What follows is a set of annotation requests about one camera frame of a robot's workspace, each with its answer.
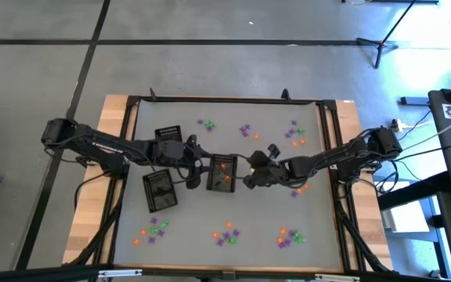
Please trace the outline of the black metal table frame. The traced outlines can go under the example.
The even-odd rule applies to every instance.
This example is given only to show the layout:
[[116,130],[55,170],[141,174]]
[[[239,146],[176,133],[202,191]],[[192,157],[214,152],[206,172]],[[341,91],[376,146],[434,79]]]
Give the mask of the black metal table frame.
[[[138,118],[141,96],[108,95],[103,104],[98,129],[102,132],[133,139]],[[159,96],[157,102],[198,102],[198,103],[274,103],[279,105],[295,104],[294,99],[281,96],[274,98],[240,98],[226,96]],[[324,143],[332,146],[350,138],[359,129],[357,109],[352,101],[314,99],[312,104],[320,121],[319,136]],[[63,263],[72,262],[90,243],[95,231],[103,222],[103,216],[114,208],[113,202],[122,193],[119,180],[107,178],[94,179],[98,168],[88,168],[85,172],[86,185],[79,193],[79,208],[74,213],[73,222],[63,254]],[[375,251],[378,261],[385,267],[392,267],[390,251],[385,238],[384,228],[379,225],[380,215],[378,201],[365,183],[355,187],[354,196],[343,203],[344,210],[353,216],[355,225],[361,230],[365,242]],[[261,274],[321,273],[318,267],[271,267],[271,266],[184,266],[184,265],[144,265],[143,272],[148,275],[171,276],[176,272],[187,274],[199,273],[206,277],[216,275],[223,280],[241,277],[259,277]]]

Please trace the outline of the black rig beam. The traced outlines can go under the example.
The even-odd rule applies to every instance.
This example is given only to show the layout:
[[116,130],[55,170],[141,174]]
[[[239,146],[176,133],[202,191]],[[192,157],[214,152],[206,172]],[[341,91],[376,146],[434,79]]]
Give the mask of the black rig beam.
[[314,280],[316,273],[328,273],[359,277],[361,282],[451,282],[430,277],[412,277],[394,272],[361,272],[350,270],[343,273],[329,273],[319,270],[234,270],[234,269],[165,269],[156,267],[123,267],[110,264],[87,266],[61,266],[42,269],[21,269],[0,272],[0,282],[78,282],[82,280],[109,279],[98,278],[98,272],[105,269],[141,269],[141,276],[237,279],[294,279]]

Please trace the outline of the white box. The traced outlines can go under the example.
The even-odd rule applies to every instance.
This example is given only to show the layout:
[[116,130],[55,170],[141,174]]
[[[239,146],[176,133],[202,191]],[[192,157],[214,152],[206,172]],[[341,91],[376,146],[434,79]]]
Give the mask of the white box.
[[419,201],[410,202],[381,212],[383,224],[393,233],[426,233],[428,223]]

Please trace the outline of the black tripod stand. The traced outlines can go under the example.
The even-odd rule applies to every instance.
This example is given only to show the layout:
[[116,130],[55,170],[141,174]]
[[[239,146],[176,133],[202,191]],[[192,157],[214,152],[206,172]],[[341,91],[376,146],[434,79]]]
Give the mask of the black tripod stand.
[[375,59],[375,63],[373,64],[373,67],[375,69],[378,69],[381,64],[381,57],[382,53],[385,49],[397,49],[398,46],[396,44],[388,44],[388,39],[391,37],[397,26],[402,22],[406,14],[411,10],[411,8],[414,6],[414,4],[417,2],[417,0],[410,0],[409,5],[405,9],[405,11],[402,13],[402,15],[396,20],[395,24],[391,27],[389,32],[384,36],[384,38],[380,41],[377,40],[371,40],[367,38],[357,38],[356,42],[359,45],[369,45],[373,46],[377,50],[377,55]]

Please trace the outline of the black plastic slotted basket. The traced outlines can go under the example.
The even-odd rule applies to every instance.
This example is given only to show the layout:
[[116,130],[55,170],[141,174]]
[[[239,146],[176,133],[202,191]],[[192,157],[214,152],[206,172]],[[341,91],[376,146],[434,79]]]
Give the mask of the black plastic slotted basket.
[[[226,169],[222,170],[220,165],[225,164]],[[209,164],[206,189],[213,192],[233,193],[236,183],[237,157],[223,154],[214,154]]]
[[154,134],[157,141],[174,140],[182,142],[182,132],[179,125],[155,129]]
[[159,212],[178,204],[174,184],[168,169],[143,176],[143,187],[150,213]]

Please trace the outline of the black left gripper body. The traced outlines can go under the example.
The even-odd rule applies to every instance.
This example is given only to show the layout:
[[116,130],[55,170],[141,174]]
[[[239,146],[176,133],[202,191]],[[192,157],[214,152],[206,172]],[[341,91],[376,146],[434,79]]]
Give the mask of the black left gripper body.
[[182,167],[188,172],[188,176],[200,175],[207,171],[204,166],[204,159],[211,158],[213,154],[208,153],[197,143],[183,144]]

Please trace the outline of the grey table mat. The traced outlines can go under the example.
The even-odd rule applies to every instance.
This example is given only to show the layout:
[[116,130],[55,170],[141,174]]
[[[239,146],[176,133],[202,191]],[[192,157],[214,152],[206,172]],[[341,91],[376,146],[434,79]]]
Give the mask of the grey table mat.
[[[292,125],[291,120],[298,121]],[[207,132],[206,121],[215,126]],[[312,156],[323,150],[319,136],[319,120],[314,104],[273,105],[246,103],[150,103],[141,102],[135,136],[152,139],[154,130],[179,125],[184,136],[197,136],[198,143],[208,152],[237,154],[238,176],[249,173],[247,158],[256,150],[266,150],[272,143],[280,149],[282,158]],[[240,127],[250,125],[249,130]],[[297,128],[304,128],[298,133]],[[295,133],[285,138],[290,129]],[[117,231],[114,261],[117,264],[184,265],[184,266],[271,266],[318,267],[340,270],[339,243],[334,227],[334,215],[327,171],[320,171],[308,180],[308,190],[297,197],[289,188],[247,188],[236,183],[233,193],[212,192],[205,186],[189,190],[184,183],[175,184],[178,204],[149,212],[143,189],[143,176],[150,168],[133,165],[128,173],[124,202]],[[151,218],[168,220],[164,236],[148,244]],[[239,230],[237,237],[233,231]],[[306,239],[295,243],[290,230],[300,231]],[[213,238],[213,232],[219,237]],[[223,233],[237,238],[230,244]],[[290,246],[279,249],[277,238],[290,239]],[[220,247],[218,239],[225,242]]]

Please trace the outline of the silver metal bracket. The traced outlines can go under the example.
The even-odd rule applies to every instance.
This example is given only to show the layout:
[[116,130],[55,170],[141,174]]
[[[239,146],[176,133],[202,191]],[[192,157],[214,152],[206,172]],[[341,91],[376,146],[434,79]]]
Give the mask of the silver metal bracket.
[[316,273],[314,280],[321,280],[325,282],[361,282],[359,277],[328,273]]
[[141,269],[105,269],[98,272],[98,278],[137,277],[141,276]]

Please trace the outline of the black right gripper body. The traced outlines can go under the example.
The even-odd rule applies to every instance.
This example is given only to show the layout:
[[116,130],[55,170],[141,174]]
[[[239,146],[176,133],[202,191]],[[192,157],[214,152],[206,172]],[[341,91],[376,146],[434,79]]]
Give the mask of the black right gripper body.
[[256,150],[248,159],[254,171],[250,174],[257,179],[257,186],[271,186],[288,180],[286,169],[276,162],[277,157],[269,157],[263,151]]

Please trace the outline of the black desk leg bar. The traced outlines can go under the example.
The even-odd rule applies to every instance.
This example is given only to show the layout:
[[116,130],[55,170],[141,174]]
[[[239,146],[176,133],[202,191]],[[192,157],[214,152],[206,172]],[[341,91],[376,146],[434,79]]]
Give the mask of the black desk leg bar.
[[422,200],[438,192],[451,193],[451,179],[448,172],[438,173],[399,190],[383,194],[377,198],[377,201],[380,210],[388,210]]

